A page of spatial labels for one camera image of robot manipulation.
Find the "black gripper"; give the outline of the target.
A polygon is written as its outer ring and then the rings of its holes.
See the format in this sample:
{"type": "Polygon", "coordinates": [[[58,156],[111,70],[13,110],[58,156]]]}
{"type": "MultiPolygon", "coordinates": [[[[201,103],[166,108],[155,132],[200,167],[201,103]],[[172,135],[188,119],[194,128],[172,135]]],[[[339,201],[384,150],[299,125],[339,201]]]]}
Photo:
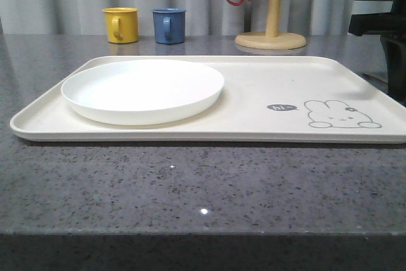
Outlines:
{"type": "Polygon", "coordinates": [[[405,103],[405,0],[391,1],[389,12],[353,14],[348,32],[355,36],[379,35],[388,72],[388,94],[405,103]]]}

